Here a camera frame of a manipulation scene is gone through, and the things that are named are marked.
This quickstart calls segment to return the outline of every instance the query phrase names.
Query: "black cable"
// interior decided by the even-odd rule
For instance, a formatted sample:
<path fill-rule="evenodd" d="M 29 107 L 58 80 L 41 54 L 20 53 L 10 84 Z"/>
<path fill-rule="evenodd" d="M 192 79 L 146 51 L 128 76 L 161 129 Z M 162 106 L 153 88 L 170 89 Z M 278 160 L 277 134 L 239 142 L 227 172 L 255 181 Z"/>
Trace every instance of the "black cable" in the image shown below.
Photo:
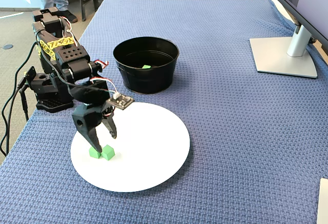
<path fill-rule="evenodd" d="M 7 132 L 7 141 L 6 141 L 6 155 L 8 155 L 9 153 L 9 135 L 10 135 L 10 119 L 11 119 L 11 112 L 12 112 L 12 107 L 14 106 L 14 101 L 15 98 L 17 96 L 17 93 L 19 92 L 20 88 L 17 88 L 12 100 L 11 100 L 11 104 L 10 104 L 10 108 L 9 108 L 9 114 L 8 114 L 8 132 Z"/>
<path fill-rule="evenodd" d="M 22 109 L 25 114 L 26 122 L 29 120 L 28 105 L 27 105 L 27 100 L 26 100 L 26 95 L 25 95 L 25 91 L 26 91 L 26 89 L 28 89 L 28 87 L 29 87 L 28 85 L 24 85 L 23 88 L 20 89 L 20 91 L 19 91 L 20 99 L 22 101 Z"/>
<path fill-rule="evenodd" d="M 20 65 L 20 67 L 17 69 L 17 71 L 16 71 L 16 73 L 15 73 L 15 78 L 14 78 L 14 90 L 13 90 L 11 96 L 9 97 L 9 99 L 6 101 L 6 103 L 5 103 L 4 107 L 3 107 L 3 109 L 1 110 L 1 115 L 2 115 L 2 117 L 3 117 L 3 119 L 4 119 L 5 127 L 6 127 L 6 131 L 5 131 L 4 137 L 2 138 L 2 140 L 1 140 L 1 142 L 0 142 L 0 151 L 4 154 L 4 156 L 6 156 L 6 153 L 5 153 L 5 152 L 3 151 L 3 149 L 2 149 L 2 144 L 3 144 L 3 142 L 4 142 L 4 140 L 5 140 L 6 136 L 7 136 L 7 133 L 8 133 L 8 123 L 7 123 L 7 120 L 6 120 L 5 114 L 4 114 L 4 112 L 5 112 L 5 108 L 6 108 L 7 104 L 8 104 L 9 101 L 13 98 L 13 96 L 14 96 L 14 94 L 15 94 L 15 91 L 16 91 L 16 85 L 17 85 L 17 76 L 18 76 L 18 73 L 19 73 L 19 71 L 22 69 L 22 67 L 27 63 L 27 61 L 30 59 L 31 54 L 32 54 L 32 52 L 33 52 L 33 48 L 34 48 L 34 46 L 36 46 L 36 45 L 37 45 L 37 42 L 34 42 L 33 45 L 32 45 L 32 47 L 31 47 L 31 50 L 30 50 L 30 52 L 29 52 L 29 54 L 28 54 L 28 56 L 27 56 L 27 58 L 26 58 L 26 60 L 25 60 L 25 61 L 22 63 L 22 65 Z"/>

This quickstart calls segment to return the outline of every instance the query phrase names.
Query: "blue tablecloth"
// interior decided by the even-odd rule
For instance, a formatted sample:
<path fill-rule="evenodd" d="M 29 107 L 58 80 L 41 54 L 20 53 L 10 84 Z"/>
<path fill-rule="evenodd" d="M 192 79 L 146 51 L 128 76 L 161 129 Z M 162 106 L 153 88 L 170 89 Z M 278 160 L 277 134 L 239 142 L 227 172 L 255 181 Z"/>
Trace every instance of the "blue tablecloth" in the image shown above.
<path fill-rule="evenodd" d="M 258 73 L 249 41 L 293 29 L 270 0 L 105 0 L 81 44 L 111 62 L 103 76 L 122 93 L 182 119 L 190 154 L 157 187 L 108 192 L 72 166 L 73 109 L 36 111 L 0 167 L 0 222 L 315 223 L 328 177 L 328 67 L 308 47 L 318 79 Z M 180 49 L 161 93 L 122 84 L 112 52 L 137 36 Z"/>

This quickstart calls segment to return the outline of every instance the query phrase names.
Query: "shoe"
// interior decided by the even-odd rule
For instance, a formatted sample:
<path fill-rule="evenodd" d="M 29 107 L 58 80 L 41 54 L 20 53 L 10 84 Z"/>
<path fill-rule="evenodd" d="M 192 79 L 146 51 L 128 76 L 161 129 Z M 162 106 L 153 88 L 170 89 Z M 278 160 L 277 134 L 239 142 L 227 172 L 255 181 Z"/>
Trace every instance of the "shoe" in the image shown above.
<path fill-rule="evenodd" d="M 60 11 L 58 13 L 59 16 L 63 16 L 66 17 L 70 23 L 75 23 L 77 22 L 77 18 L 75 15 L 73 15 L 69 10 L 64 10 L 64 11 Z"/>

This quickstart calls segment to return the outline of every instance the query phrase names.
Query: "white circular board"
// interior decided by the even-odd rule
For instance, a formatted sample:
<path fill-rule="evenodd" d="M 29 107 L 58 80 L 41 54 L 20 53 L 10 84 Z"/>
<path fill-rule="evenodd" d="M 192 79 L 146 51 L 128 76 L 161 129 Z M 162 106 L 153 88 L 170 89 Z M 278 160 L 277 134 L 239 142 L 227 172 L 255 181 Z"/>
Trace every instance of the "white circular board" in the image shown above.
<path fill-rule="evenodd" d="M 142 191 L 172 177 L 185 162 L 190 138 L 186 126 L 171 111 L 157 105 L 133 103 L 116 109 L 117 139 L 104 124 L 97 128 L 102 147 L 111 146 L 109 161 L 89 155 L 90 144 L 76 133 L 71 159 L 79 175 L 90 184 L 114 192 Z"/>

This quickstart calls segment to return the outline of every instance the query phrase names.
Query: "black bucket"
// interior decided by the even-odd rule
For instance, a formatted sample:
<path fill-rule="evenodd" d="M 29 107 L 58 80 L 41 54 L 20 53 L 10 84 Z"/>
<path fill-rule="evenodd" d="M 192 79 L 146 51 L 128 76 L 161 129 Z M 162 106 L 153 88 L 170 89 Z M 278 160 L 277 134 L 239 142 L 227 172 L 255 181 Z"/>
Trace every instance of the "black bucket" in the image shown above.
<path fill-rule="evenodd" d="M 166 39 L 139 37 L 122 42 L 113 54 L 124 85 L 150 94 L 171 85 L 179 49 Z"/>

